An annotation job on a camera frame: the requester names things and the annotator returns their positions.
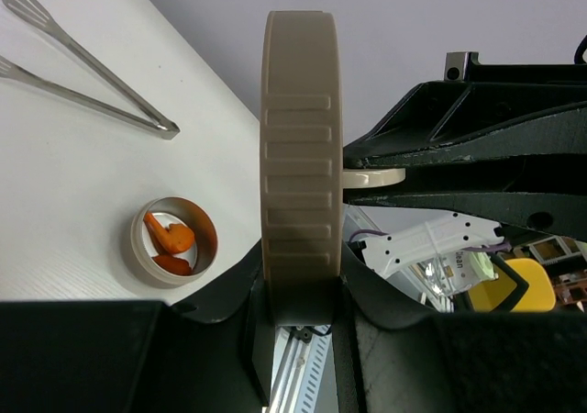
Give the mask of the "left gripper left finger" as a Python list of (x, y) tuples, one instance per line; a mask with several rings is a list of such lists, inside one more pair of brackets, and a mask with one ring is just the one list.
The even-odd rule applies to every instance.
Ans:
[(586, 152), (586, 88), (429, 82), (346, 145), (350, 169), (413, 168)]

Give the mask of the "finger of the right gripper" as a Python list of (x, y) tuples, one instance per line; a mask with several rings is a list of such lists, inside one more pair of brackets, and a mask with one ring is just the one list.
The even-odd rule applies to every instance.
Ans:
[(349, 248), (332, 344), (342, 412), (583, 412), (579, 313), (442, 313)]
[(261, 247), (191, 296), (1, 306), (4, 412), (259, 412), (274, 327)]

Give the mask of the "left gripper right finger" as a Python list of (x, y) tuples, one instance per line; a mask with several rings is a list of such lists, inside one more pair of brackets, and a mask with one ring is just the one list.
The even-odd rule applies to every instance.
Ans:
[(347, 190), (343, 201), (364, 207), (441, 209), (553, 235), (586, 237), (584, 195), (513, 192), (394, 193), (389, 188)]

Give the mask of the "beige-banded metal tin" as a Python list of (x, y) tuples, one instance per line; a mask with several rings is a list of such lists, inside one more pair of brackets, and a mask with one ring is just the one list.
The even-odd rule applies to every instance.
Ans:
[(142, 205), (122, 230), (129, 271), (151, 287), (203, 285), (215, 278), (216, 227), (194, 202), (167, 196)]

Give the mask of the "orange carrot food piece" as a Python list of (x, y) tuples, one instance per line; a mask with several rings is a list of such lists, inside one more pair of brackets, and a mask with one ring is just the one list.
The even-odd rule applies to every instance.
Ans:
[(171, 223), (164, 227), (150, 212), (143, 221), (154, 239), (169, 254), (186, 252), (195, 245), (194, 232), (184, 224)]

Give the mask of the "brown round lid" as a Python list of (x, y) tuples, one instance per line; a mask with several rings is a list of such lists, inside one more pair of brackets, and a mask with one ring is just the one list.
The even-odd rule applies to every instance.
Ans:
[(264, 280), (281, 326), (335, 312), (343, 192), (399, 184), (403, 169), (345, 169), (338, 38), (321, 11), (273, 11), (262, 56), (260, 222)]

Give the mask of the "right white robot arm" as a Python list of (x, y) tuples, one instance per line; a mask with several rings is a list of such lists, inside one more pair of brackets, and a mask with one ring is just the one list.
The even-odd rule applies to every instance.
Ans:
[[(343, 251), (333, 321), (342, 412), (583, 412), (586, 318), (438, 313), (379, 264), (435, 262), (433, 223)], [(260, 249), (205, 289), (156, 301), (1, 306), (4, 412), (260, 412), (275, 399)]]

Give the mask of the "yellow chair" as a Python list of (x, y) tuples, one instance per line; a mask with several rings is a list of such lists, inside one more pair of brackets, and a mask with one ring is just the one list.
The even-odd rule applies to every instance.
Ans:
[(529, 258), (491, 256), (497, 277), (480, 282), (464, 294), (464, 305), (475, 312), (549, 312), (556, 296), (545, 268)]

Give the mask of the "white plastic bag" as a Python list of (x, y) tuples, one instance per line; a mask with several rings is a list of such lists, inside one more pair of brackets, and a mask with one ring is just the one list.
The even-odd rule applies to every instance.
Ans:
[(455, 251), (421, 263), (428, 287), (439, 296), (454, 296), (498, 278), (485, 252)]

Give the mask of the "aluminium mounting rail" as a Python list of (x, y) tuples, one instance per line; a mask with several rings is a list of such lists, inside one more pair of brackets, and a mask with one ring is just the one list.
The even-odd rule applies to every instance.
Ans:
[(295, 367), (302, 354), (302, 343), (314, 336), (331, 336), (329, 325), (281, 327), (276, 330), (270, 403), (263, 412), (294, 413)]

